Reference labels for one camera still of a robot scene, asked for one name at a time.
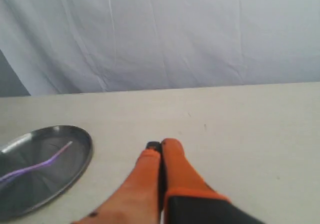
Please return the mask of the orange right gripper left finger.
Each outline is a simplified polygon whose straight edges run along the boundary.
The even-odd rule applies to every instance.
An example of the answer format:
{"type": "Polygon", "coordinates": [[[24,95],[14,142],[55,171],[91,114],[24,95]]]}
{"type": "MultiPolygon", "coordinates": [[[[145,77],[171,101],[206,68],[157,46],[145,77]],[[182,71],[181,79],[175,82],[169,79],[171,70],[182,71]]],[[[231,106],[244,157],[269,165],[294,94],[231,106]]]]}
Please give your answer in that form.
{"type": "Polygon", "coordinates": [[[159,142],[149,142],[120,187],[75,223],[160,223],[161,150],[159,142]]]}

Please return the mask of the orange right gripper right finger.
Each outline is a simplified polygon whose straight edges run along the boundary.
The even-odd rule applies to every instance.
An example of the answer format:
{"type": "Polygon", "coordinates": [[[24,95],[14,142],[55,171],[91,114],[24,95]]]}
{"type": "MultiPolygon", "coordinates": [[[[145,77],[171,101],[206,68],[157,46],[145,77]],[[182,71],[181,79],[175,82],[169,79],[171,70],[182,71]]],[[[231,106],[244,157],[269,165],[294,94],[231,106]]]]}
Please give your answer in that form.
{"type": "Polygon", "coordinates": [[[165,223],[261,223],[213,190],[188,162],[178,140],[166,138],[161,144],[165,223]]]}

